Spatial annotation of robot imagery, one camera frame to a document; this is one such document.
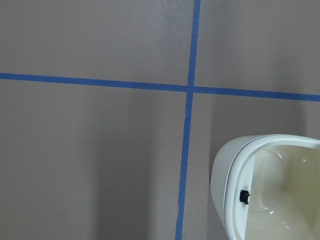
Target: blue tape line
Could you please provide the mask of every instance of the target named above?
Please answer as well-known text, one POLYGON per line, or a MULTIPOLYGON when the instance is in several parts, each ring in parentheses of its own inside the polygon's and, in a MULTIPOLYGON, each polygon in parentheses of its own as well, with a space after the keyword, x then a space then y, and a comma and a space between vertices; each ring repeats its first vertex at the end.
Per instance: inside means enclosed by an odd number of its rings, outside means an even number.
POLYGON ((258 91, 258 90, 244 90, 244 89, 203 87, 203 86, 194 86, 193 92, 198 94, 218 94, 218 95, 244 96, 244 97, 256 97, 256 98, 268 98, 268 99, 288 99, 288 100, 320 102, 320 95, 315 95, 315 94, 302 94, 302 93, 289 93, 289 92, 276 92, 276 91, 258 91))
POLYGON ((178 195, 178 217, 177 217, 176 226, 175 226, 175 240, 182 239, 183 225, 184 225, 193 95, 194 94, 192 92, 188 92, 186 94, 185 119, 184 119, 183 141, 182 141, 182 158, 181 158, 179 195, 178 195))
POLYGON ((205 86, 185 86, 185 85, 172 85, 172 84, 160 84, 160 83, 99 80, 99 79, 74 78, 74 77, 62 77, 62 76, 41 76, 41 75, 13 74, 13 73, 1 73, 1 72, 0 72, 0 79, 320 102, 320 95, 305 94, 305 93, 260 91, 260 90, 246 90, 246 89, 205 87, 205 86))
POLYGON ((178 195, 178 216, 175 225, 175 240, 182 240, 184 213, 185 213, 185 198, 188 172, 188 155, 189 155, 189 140, 191 129, 193 90, 195 85, 196 60, 197 60, 197 46, 198 46, 198 32, 199 32, 199 17, 200 17, 201 0, 194 0, 193 6, 193 20, 191 33, 191 46, 188 70, 188 92, 185 101, 185 119, 183 127, 183 141, 182 141, 182 156, 180 168, 179 181, 179 195, 178 195))
POLYGON ((161 90, 161 91, 173 91, 173 92, 187 92, 187 86, 183 86, 183 85, 144 83, 144 82, 133 82, 133 81, 100 80, 100 79, 74 78, 74 77, 62 77, 62 76, 41 76, 41 75, 0 73, 0 79, 104 86, 104 87, 116 87, 116 88, 128 88, 128 89, 147 89, 147 90, 161 90))

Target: blue tape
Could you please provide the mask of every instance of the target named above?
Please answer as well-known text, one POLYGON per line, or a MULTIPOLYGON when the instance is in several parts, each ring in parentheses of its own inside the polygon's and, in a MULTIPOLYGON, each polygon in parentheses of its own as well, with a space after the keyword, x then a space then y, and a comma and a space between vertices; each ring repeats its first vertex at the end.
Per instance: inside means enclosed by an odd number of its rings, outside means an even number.
POLYGON ((27 75, 27 74, 13 74, 13 73, 1 73, 1 72, 0 72, 0 79, 320 102, 320 95, 305 94, 305 93, 260 91, 260 90, 246 90, 246 89, 205 87, 205 86, 185 86, 185 85, 172 85, 172 84, 160 84, 160 83, 99 80, 99 79, 89 79, 89 78, 27 75))
POLYGON ((41 76, 41 75, 26 75, 13 73, 0 73, 0 79, 6 80, 21 80, 45 83, 61 83, 61 84, 78 84, 91 86, 104 86, 128 89, 147 89, 147 90, 161 90, 173 92, 187 92, 187 86, 160 84, 160 83, 144 83, 133 81, 114 81, 114 80, 99 80, 89 78, 74 78, 62 76, 41 76))
POLYGON ((175 240, 182 240, 183 226, 184 226, 189 140, 190 140, 190 129, 191 129, 192 103, 193 103, 193 96, 194 96, 193 90, 195 85, 195 73, 196 73, 200 5, 201 5, 200 0, 194 1, 189 70, 188 70, 188 84, 187 84, 188 91, 186 94, 186 101, 185 101, 185 119, 184 119, 184 127, 183 127, 183 141, 182 141, 182 154, 181 154, 182 156, 181 156, 181 169, 180 169, 179 194, 178 194, 178 216, 177 216, 176 225, 175 225, 175 240))
POLYGON ((244 96, 244 97, 256 97, 256 98, 268 98, 268 99, 288 99, 288 100, 320 102, 320 95, 315 95, 315 94, 244 90, 244 89, 204 87, 204 86, 194 86, 193 92, 197 94, 218 94, 218 95, 244 96))

